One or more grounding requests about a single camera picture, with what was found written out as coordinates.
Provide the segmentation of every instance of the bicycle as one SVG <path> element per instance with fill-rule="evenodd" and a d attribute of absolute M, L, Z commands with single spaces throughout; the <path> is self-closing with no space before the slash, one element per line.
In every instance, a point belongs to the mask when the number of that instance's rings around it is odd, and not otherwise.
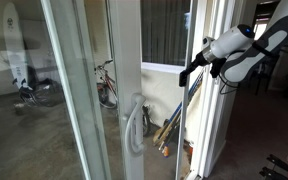
<path fill-rule="evenodd" d="M 117 107 L 117 92 L 115 88 L 115 81 L 108 75 L 108 71 L 105 69 L 105 66 L 113 60 L 105 61 L 102 65 L 98 65 L 95 68 L 95 73 L 100 76 L 100 79 L 103 82 L 97 83 L 97 91 L 99 96 L 100 104 L 108 109 L 114 109 Z M 143 136 L 148 136 L 151 131 L 151 120 L 149 116 L 149 107 L 143 105 Z"/>

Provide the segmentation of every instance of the bicycle tire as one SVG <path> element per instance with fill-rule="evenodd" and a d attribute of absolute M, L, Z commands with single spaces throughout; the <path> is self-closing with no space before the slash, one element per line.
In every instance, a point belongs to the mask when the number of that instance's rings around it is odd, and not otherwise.
<path fill-rule="evenodd" d="M 148 107 L 143 106 L 143 136 L 147 137 L 151 132 L 151 120 L 148 115 Z"/>
<path fill-rule="evenodd" d="M 117 101 L 112 103 L 109 101 L 109 87 L 104 83 L 97 83 L 97 92 L 99 97 L 100 105 L 107 109 L 114 109 L 117 107 Z"/>

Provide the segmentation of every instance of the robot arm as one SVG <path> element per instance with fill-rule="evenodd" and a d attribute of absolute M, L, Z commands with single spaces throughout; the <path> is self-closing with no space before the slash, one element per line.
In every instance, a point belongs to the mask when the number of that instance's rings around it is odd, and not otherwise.
<path fill-rule="evenodd" d="M 216 67 L 230 82 L 247 80 L 252 71 L 263 61 L 276 56 L 281 47 L 288 42 L 288 0 L 282 0 L 275 10 L 265 33 L 251 44 L 254 33 L 250 27 L 239 25 L 222 34 L 217 40 L 204 48 L 191 65 L 181 72 L 180 86 L 186 85 L 186 78 L 197 66 L 205 66 L 226 58 L 236 50 L 249 46 L 240 56 L 232 56 Z"/>

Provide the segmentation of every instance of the door handle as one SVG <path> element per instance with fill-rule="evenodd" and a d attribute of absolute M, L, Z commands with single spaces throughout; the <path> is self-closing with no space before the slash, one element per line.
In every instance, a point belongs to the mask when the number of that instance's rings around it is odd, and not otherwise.
<path fill-rule="evenodd" d="M 134 123 L 134 120 L 137 123 L 143 123 L 142 120 L 136 119 L 136 115 L 138 111 L 142 110 L 142 106 L 145 102 L 145 97 L 139 93 L 134 93 L 132 95 L 132 104 L 135 104 L 135 107 L 131 113 L 130 116 L 124 115 L 123 120 L 127 121 L 126 130 L 125 130 L 125 148 L 128 154 L 130 154 L 132 157 L 139 157 L 144 153 L 145 145 L 143 144 L 143 140 L 141 142 L 136 142 L 136 139 L 138 138 L 132 138 L 131 131 L 132 131 L 132 125 Z M 139 139 L 143 138 L 143 134 L 141 132 L 136 133 L 137 136 L 141 136 Z"/>

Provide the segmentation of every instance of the white surfboard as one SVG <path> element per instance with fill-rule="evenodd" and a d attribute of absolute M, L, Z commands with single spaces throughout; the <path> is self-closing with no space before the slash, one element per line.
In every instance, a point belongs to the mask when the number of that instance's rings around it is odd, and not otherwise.
<path fill-rule="evenodd" d="M 8 3 L 4 8 L 3 27 L 7 56 L 14 77 L 13 84 L 16 83 L 18 88 L 28 87 L 27 58 L 23 35 L 13 3 Z"/>

